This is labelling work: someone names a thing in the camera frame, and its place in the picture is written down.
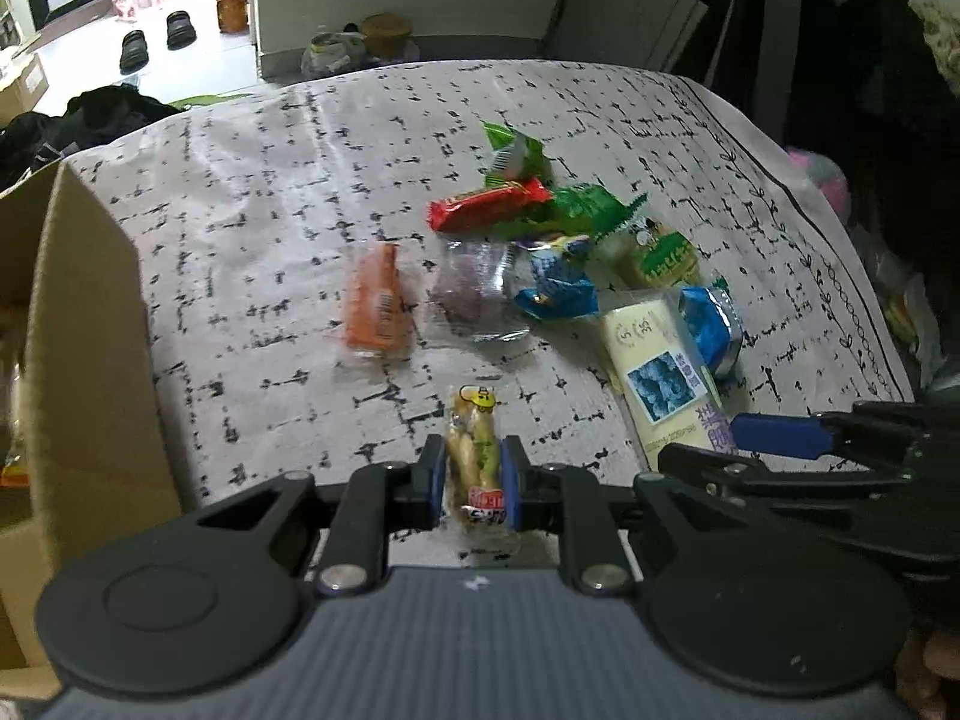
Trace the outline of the right hand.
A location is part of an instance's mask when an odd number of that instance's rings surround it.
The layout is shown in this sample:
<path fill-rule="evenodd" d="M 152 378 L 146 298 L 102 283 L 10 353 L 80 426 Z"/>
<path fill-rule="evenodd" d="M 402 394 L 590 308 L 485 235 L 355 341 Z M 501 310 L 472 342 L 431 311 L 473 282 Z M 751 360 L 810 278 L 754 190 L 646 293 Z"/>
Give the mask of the right hand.
<path fill-rule="evenodd" d="M 935 632 L 928 639 L 910 634 L 895 665 L 895 694 L 919 717 L 947 717 L 947 684 L 958 683 L 958 635 Z"/>

